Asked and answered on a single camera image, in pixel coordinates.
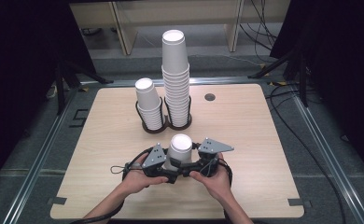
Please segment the table top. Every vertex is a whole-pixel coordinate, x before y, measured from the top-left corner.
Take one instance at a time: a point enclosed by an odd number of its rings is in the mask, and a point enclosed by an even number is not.
[[[164,96],[163,87],[156,87]],[[205,100],[207,93],[214,101]],[[161,143],[168,147],[177,133],[201,143],[205,137],[234,147],[223,156],[233,171],[231,189],[252,218],[301,217],[303,207],[290,206],[299,199],[273,119],[257,84],[190,86],[191,125],[183,131],[170,128],[146,133],[135,110],[135,88],[98,91],[77,142],[54,204],[53,218],[85,216],[121,182],[110,172],[123,166],[144,149]],[[193,151],[193,161],[198,160]],[[190,177],[180,176],[175,184],[151,186],[129,196],[114,218],[223,218],[223,210],[205,187]]]

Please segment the metal bracket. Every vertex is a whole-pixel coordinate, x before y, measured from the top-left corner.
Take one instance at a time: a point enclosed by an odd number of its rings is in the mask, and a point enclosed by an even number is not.
[[[147,156],[147,159],[144,161],[144,164],[142,164],[143,168],[153,166],[159,163],[164,163],[166,160],[166,155],[164,154],[164,151],[162,150],[162,147],[160,143],[158,143],[152,151]]]
[[[214,139],[205,138],[198,148],[199,152],[216,154],[218,152],[232,151],[234,147],[215,141]]]

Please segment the gray floor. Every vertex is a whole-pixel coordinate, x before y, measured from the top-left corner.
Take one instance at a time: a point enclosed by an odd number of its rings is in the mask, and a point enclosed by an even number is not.
[[[273,34],[277,35],[281,24],[269,24],[268,26]],[[221,25],[140,28],[130,56],[122,55],[117,35],[109,29],[104,29],[100,34],[84,37],[84,39],[99,75],[115,80],[114,85],[118,86],[133,83],[132,81],[140,77],[161,78],[161,35],[169,29],[180,29],[185,33],[192,77],[210,77],[212,80],[233,77],[234,80],[255,82],[260,84],[265,95],[269,95],[275,88],[275,86],[269,85],[269,82],[280,80],[285,68],[284,66],[279,67],[264,79],[248,80],[247,75],[255,74],[260,70],[258,64],[266,63],[259,59],[257,54],[265,60],[273,61],[273,59],[269,59],[269,51],[262,47],[257,47],[256,53],[255,45],[242,31],[239,33],[237,50],[229,52]],[[268,43],[267,38],[263,36],[260,41]],[[71,127],[71,125],[80,123],[79,120],[73,120],[74,115],[79,109],[90,111],[95,93],[102,87],[91,84],[92,80],[89,78],[80,78],[82,82],[88,83],[89,89],[76,92],[71,101],[60,130],[43,167],[41,167],[41,173],[34,182],[28,200],[17,218],[17,223],[69,222],[68,220],[54,220],[49,216],[51,205],[48,204],[48,200],[57,195],[58,188],[63,181],[63,174],[82,129]],[[282,87],[278,90],[278,92],[283,91],[290,91],[290,88]],[[72,96],[74,90],[65,93]],[[274,97],[273,100],[282,118],[310,148],[319,164],[324,167],[327,175],[334,182],[334,176],[330,173],[327,163],[296,106],[295,97],[292,94],[285,94]],[[327,108],[321,104],[321,99],[315,91],[308,91],[308,98],[309,110],[364,206],[364,163],[352,146],[340,139],[343,130],[340,129]],[[328,180],[320,172],[307,150],[274,112],[269,100],[268,103],[299,194],[303,201],[311,206],[305,207],[305,214],[301,218],[261,219],[260,221],[267,223],[342,223],[336,194]],[[56,98],[51,98],[43,104],[41,113],[28,128],[31,135],[20,140],[4,169],[0,172],[0,223],[7,216],[13,199],[35,163],[35,158],[56,119],[56,111]],[[85,117],[87,114],[88,112],[80,112],[79,116]],[[351,206],[347,204],[343,196],[341,197],[346,223],[359,223],[350,209]]]

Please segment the human hand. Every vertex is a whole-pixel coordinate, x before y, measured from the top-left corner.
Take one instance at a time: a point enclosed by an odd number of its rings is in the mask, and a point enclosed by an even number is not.
[[[218,153],[218,156],[220,160],[223,160],[222,153]],[[227,197],[231,195],[229,175],[226,168],[222,165],[217,166],[217,173],[211,177],[206,177],[197,171],[192,171],[189,175],[193,179],[203,183],[207,188],[209,194],[218,201],[222,197]]]
[[[136,162],[142,164],[146,157],[147,153],[140,156]],[[148,177],[142,170],[130,170],[119,186],[122,187],[127,194],[132,194],[137,193],[150,185],[159,185],[161,183],[166,183],[167,181],[168,178],[165,176]]]

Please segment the short cup stack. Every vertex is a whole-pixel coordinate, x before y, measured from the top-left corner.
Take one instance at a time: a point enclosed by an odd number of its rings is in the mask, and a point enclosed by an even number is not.
[[[158,95],[155,85],[150,78],[144,77],[135,82],[136,107],[138,113],[151,131],[157,131],[164,125],[165,118],[162,114],[162,100]]]

